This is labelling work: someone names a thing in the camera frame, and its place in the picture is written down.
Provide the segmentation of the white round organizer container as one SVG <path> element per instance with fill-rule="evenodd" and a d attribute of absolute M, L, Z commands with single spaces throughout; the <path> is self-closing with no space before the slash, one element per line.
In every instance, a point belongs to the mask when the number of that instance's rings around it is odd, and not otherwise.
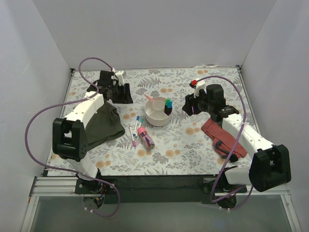
<path fill-rule="evenodd" d="M 172 116 L 172 113 L 169 115 L 165 113 L 165 102 L 167 99 L 164 97 L 153 97 L 152 100 L 154 102 L 148 100 L 144 107 L 146 119 L 155 127 L 165 126 L 169 123 Z"/>

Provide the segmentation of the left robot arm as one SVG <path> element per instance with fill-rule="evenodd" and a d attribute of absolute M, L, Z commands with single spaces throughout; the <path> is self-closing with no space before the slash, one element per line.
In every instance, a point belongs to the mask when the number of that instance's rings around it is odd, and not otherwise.
<path fill-rule="evenodd" d="M 113 106 L 133 103 L 125 75 L 125 71 L 100 71 L 99 79 L 87 89 L 85 101 L 53 121 L 53 152 L 73 167 L 82 185 L 92 193 L 100 192 L 104 184 L 88 151 L 126 132 Z"/>

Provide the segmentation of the pink capped marker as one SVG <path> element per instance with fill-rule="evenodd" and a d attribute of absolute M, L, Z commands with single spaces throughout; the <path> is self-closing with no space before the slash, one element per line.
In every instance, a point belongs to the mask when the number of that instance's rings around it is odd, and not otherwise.
<path fill-rule="evenodd" d="M 132 127 L 129 126 L 129 132 L 130 132 L 130 137 L 131 137 L 131 141 L 132 141 L 132 144 L 133 144 L 133 147 L 136 147 L 136 141 L 135 141 L 135 137 L 133 135 L 133 132 L 132 132 Z"/>

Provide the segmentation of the blue black highlighter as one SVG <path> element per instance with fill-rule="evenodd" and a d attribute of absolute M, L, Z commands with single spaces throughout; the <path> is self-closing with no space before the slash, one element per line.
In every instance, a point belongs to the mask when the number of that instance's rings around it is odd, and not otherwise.
<path fill-rule="evenodd" d="M 172 101 L 168 101 L 166 104 L 165 104 L 165 110 L 164 110 L 164 113 L 166 115 L 170 115 L 172 112 Z"/>

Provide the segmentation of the orange pink pen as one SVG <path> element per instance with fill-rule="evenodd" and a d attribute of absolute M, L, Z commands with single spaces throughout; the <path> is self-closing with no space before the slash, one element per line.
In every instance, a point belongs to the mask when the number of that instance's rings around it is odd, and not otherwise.
<path fill-rule="evenodd" d="M 144 96 L 145 96 L 148 100 L 150 100 L 152 103 L 155 102 L 155 100 L 153 100 L 153 99 L 152 99 L 151 97 L 149 97 L 148 95 L 144 94 Z"/>

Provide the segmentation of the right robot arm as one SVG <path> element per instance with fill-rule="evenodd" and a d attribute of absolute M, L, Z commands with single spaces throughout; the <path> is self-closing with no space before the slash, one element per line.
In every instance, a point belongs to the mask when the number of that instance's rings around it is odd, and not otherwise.
<path fill-rule="evenodd" d="M 231 163 L 247 155 L 252 159 L 249 167 L 224 168 L 218 180 L 222 191 L 229 192 L 236 185 L 251 185 L 263 192 L 291 181 L 286 146 L 275 145 L 245 125 L 239 111 L 226 104 L 221 85 L 207 86 L 204 81 L 193 80 L 190 86 L 195 91 L 185 97 L 183 110 L 189 116 L 201 112 L 210 115 L 201 129 L 212 139 L 215 151 Z"/>

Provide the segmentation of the blue capped marker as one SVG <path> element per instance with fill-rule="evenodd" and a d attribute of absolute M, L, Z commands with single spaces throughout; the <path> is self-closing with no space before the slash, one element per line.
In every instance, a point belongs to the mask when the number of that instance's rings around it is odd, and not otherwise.
<path fill-rule="evenodd" d="M 133 136 L 137 137 L 137 129 L 138 129 L 138 125 L 140 123 L 140 116 L 136 117 L 136 122 L 135 122 L 135 127 L 134 127 L 134 131 L 133 131 Z"/>

